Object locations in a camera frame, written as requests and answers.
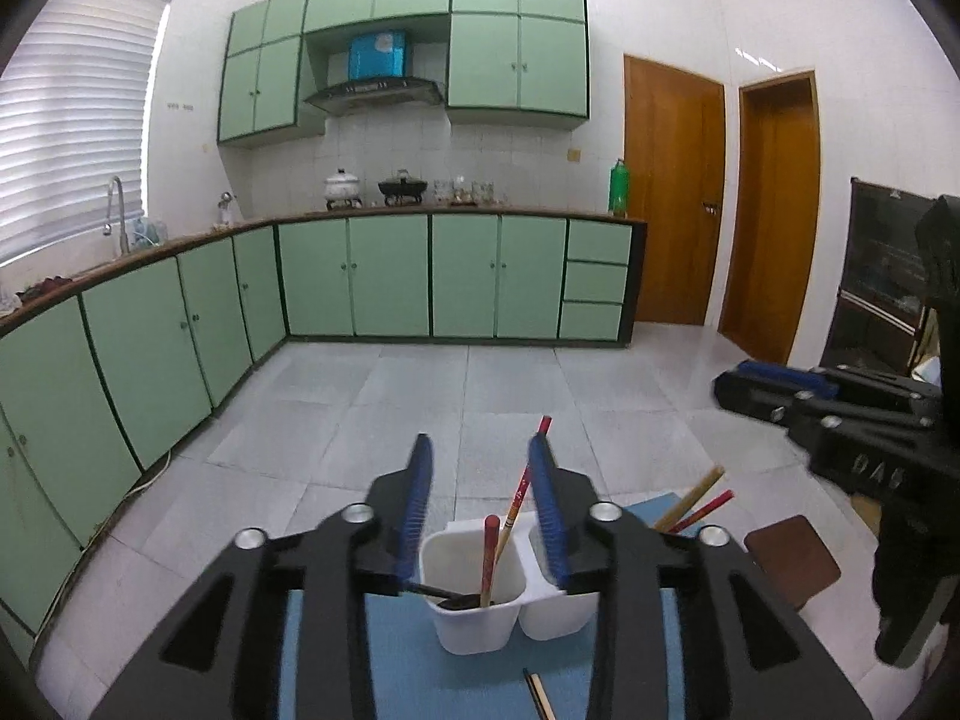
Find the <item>plain bamboo chopstick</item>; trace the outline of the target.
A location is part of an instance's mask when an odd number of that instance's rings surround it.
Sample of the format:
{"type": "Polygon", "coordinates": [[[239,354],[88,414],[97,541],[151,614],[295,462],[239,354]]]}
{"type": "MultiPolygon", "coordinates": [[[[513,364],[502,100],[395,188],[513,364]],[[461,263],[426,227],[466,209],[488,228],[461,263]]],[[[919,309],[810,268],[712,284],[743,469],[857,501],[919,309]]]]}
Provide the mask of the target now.
{"type": "Polygon", "coordinates": [[[555,720],[556,715],[553,711],[553,707],[550,704],[550,699],[548,699],[547,691],[545,691],[544,683],[542,683],[542,678],[537,673],[535,674],[535,681],[537,681],[537,688],[540,691],[540,699],[542,699],[542,704],[544,704],[545,710],[547,711],[548,718],[547,720],[555,720]]]}
{"type": "Polygon", "coordinates": [[[698,483],[695,484],[695,486],[693,486],[693,488],[690,489],[690,491],[688,491],[688,493],[686,493],[686,495],[683,496],[679,502],[675,502],[675,504],[670,507],[669,511],[665,512],[665,514],[659,518],[658,522],[652,525],[652,528],[659,533],[670,532],[670,530],[672,530],[672,528],[674,528],[675,525],[677,525],[677,523],[679,523],[682,518],[685,517],[686,514],[688,514],[688,512],[690,512],[693,507],[698,504],[698,500],[700,500],[706,493],[708,493],[709,489],[713,488],[713,486],[718,483],[718,481],[724,476],[724,473],[726,473],[726,468],[724,468],[724,466],[713,466],[713,468],[711,468],[706,475],[702,476],[700,481],[698,481],[698,483]]]}

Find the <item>red-ended bamboo chopstick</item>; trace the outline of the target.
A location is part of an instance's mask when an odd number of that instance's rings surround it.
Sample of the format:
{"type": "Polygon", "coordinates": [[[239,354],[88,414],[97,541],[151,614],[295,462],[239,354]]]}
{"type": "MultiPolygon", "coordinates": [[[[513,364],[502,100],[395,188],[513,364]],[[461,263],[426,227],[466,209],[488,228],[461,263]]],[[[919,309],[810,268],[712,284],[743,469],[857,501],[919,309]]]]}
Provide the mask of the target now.
{"type": "Polygon", "coordinates": [[[679,520],[679,522],[675,523],[674,527],[670,528],[670,533],[682,533],[683,530],[686,530],[686,528],[693,527],[695,523],[701,522],[708,517],[708,515],[719,511],[719,509],[724,507],[727,502],[731,502],[734,497],[736,497],[734,491],[732,491],[732,489],[726,489],[724,493],[718,494],[716,497],[713,497],[713,499],[708,500],[708,502],[702,505],[699,509],[693,511],[690,515],[687,515],[685,518],[682,518],[682,520],[679,520]]]}
{"type": "Polygon", "coordinates": [[[517,517],[519,517],[521,509],[523,508],[529,483],[529,468],[524,468],[523,474],[519,478],[519,483],[517,483],[516,491],[514,491],[514,496],[512,496],[511,505],[506,512],[506,518],[503,520],[503,523],[501,523],[500,533],[498,533],[498,543],[496,543],[496,550],[494,550],[493,553],[493,566],[500,564],[501,554],[503,554],[506,544],[508,544],[511,538],[512,528],[516,525],[517,517]]]}
{"type": "Polygon", "coordinates": [[[482,582],[480,582],[480,606],[488,608],[493,589],[493,573],[500,543],[500,517],[487,515],[483,522],[482,582]]]}

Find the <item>black plastic spoon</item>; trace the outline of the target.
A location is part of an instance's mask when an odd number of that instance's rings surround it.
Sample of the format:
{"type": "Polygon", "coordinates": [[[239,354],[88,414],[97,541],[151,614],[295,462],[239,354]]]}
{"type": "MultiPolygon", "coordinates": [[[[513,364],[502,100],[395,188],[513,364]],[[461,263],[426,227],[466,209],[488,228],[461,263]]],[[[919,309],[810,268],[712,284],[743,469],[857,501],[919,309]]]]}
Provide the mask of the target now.
{"type": "Polygon", "coordinates": [[[425,585],[425,583],[405,582],[402,585],[402,590],[436,601],[439,608],[446,611],[477,610],[480,601],[482,601],[482,597],[478,593],[451,592],[451,590],[438,589],[438,587],[425,585]]]}

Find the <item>green lower kitchen cabinets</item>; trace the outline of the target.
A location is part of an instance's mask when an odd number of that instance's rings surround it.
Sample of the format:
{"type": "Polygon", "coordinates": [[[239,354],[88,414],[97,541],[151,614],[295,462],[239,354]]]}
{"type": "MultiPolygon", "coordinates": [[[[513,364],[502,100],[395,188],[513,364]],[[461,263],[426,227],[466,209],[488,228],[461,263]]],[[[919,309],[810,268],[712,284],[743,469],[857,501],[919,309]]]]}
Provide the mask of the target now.
{"type": "Polygon", "coordinates": [[[139,477],[290,340],[624,344],[637,221],[370,211],[263,221],[60,284],[2,325],[2,624],[28,655],[139,477]]]}

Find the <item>green kitchen cabinets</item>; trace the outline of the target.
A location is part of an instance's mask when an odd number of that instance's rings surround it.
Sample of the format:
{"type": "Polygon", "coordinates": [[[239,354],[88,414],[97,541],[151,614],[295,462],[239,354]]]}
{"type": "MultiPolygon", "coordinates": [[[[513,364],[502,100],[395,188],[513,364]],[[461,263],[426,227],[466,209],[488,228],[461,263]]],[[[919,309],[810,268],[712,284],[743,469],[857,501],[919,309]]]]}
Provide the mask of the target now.
{"type": "Polygon", "coordinates": [[[2,325],[2,624],[28,655],[139,477],[290,340],[624,344],[637,221],[370,211],[263,221],[60,284],[2,325]]]}
{"type": "Polygon", "coordinates": [[[218,140],[319,135],[306,103],[376,76],[433,80],[456,121],[574,128],[587,121],[587,0],[260,0],[235,11],[218,140]]]}

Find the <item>green upper kitchen cabinets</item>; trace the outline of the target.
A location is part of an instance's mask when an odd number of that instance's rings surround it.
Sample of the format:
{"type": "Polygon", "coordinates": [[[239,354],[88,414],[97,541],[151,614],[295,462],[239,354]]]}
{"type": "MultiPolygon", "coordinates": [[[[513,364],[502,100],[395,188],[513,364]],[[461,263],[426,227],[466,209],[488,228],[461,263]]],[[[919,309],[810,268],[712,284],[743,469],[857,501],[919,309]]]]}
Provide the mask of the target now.
{"type": "Polygon", "coordinates": [[[235,11],[218,140],[319,135],[306,103],[376,76],[433,80],[456,121],[574,128],[587,121],[587,0],[260,0],[235,11]]]}

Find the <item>dark glass cabinet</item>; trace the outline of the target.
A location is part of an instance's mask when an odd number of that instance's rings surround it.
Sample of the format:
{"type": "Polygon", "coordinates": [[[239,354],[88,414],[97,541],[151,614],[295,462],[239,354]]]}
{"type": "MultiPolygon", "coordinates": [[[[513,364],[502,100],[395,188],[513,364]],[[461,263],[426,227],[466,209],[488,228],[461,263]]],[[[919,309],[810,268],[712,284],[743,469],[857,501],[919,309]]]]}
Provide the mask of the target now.
{"type": "Polygon", "coordinates": [[[851,181],[850,226],[832,327],[820,362],[904,376],[926,330],[926,273],[914,230],[923,195],[851,181]]]}

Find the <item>brown stool seat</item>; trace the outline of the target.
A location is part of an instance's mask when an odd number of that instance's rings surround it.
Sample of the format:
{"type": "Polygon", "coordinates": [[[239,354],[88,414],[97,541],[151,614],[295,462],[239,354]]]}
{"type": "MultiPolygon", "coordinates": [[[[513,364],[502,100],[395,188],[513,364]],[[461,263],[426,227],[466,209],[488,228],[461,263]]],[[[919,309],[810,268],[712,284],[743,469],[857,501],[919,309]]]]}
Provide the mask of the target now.
{"type": "Polygon", "coordinates": [[[758,528],[743,544],[794,610],[841,578],[838,562],[805,515],[758,528]]]}

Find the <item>brown wooden door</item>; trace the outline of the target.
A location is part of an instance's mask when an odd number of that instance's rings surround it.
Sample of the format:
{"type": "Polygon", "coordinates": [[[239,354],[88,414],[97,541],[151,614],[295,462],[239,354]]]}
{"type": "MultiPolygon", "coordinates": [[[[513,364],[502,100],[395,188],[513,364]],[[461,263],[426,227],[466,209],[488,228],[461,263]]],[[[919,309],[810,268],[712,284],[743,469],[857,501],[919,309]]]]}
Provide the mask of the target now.
{"type": "Polygon", "coordinates": [[[739,183],[719,331],[748,356],[784,364],[811,279],[820,205],[815,73],[739,93],[739,183]]]}
{"type": "Polygon", "coordinates": [[[726,179],[724,86],[631,55],[623,68],[628,216],[646,224],[636,319],[701,325],[726,179]]]}

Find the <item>white two-compartment utensil holder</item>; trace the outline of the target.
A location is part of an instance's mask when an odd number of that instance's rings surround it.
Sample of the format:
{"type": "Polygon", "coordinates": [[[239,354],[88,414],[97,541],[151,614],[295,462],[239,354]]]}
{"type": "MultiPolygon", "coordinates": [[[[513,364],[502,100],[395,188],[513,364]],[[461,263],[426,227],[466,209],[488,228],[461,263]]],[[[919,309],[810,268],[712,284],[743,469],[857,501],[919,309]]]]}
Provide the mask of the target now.
{"type": "MultiPolygon", "coordinates": [[[[482,582],[483,520],[456,520],[428,536],[420,551],[420,582],[477,593],[482,582]]],[[[527,639],[548,642],[577,634],[597,613],[599,595],[567,595],[551,582],[534,514],[521,514],[494,567],[486,610],[448,611],[428,600],[439,645],[451,655],[498,652],[516,626],[527,639]]]]}

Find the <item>black wok with lid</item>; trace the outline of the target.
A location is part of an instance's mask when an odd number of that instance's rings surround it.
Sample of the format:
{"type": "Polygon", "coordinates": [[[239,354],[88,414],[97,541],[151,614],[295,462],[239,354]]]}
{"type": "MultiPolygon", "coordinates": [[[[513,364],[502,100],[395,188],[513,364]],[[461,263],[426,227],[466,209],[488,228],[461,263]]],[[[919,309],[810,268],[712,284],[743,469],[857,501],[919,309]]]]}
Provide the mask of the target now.
{"type": "Polygon", "coordinates": [[[427,192],[428,183],[420,177],[410,174],[407,169],[399,169],[395,176],[377,184],[386,206],[420,205],[427,192]]]}

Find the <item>chrome sink faucet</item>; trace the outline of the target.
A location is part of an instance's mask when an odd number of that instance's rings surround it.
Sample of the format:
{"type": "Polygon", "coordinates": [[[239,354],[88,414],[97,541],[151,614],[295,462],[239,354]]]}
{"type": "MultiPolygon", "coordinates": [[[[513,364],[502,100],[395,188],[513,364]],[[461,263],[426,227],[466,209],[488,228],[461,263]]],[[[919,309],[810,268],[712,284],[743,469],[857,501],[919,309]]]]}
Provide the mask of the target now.
{"type": "Polygon", "coordinates": [[[114,257],[116,259],[123,259],[130,254],[124,184],[122,184],[122,179],[119,176],[112,176],[107,181],[107,206],[103,236],[114,245],[114,257]]]}

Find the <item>white cooking pot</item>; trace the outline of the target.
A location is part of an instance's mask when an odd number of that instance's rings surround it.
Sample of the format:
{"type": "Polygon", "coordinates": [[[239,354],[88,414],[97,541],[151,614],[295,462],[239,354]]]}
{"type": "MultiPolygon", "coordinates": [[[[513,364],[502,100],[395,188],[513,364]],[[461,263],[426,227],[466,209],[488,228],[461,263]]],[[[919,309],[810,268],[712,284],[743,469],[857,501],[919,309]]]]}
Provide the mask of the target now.
{"type": "Polygon", "coordinates": [[[324,181],[325,208],[334,210],[353,210],[361,208],[361,185],[359,179],[345,169],[339,169],[324,181]]]}

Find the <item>black range hood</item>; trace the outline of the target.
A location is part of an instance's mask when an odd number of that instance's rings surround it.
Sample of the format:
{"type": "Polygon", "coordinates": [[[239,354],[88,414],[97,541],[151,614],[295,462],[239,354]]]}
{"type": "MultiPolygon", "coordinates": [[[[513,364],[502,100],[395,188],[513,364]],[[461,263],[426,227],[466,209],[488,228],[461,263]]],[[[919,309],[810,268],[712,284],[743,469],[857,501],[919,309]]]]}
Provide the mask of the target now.
{"type": "Polygon", "coordinates": [[[433,80],[416,76],[376,76],[327,86],[311,94],[306,103],[329,117],[342,117],[373,107],[401,104],[441,106],[444,99],[433,80]]]}

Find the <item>white window blinds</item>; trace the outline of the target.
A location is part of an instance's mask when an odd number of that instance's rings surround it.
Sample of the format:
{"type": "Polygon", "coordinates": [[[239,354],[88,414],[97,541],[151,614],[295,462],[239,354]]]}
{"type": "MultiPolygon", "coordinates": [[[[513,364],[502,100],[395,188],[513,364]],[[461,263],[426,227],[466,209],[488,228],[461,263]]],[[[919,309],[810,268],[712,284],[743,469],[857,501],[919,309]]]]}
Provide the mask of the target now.
{"type": "Polygon", "coordinates": [[[2,73],[2,260],[103,232],[107,181],[146,215],[146,145],[171,0],[47,0],[2,73]]]}

